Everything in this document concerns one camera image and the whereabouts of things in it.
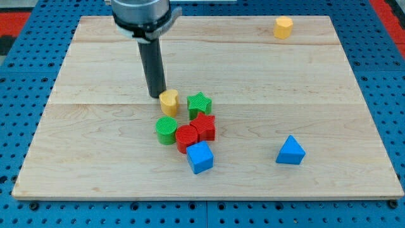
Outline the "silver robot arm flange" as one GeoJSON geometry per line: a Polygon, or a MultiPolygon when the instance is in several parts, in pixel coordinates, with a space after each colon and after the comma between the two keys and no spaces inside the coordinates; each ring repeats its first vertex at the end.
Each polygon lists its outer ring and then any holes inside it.
{"type": "Polygon", "coordinates": [[[157,41],[182,16],[169,0],[110,0],[114,23],[126,37],[141,44],[157,41]]]}

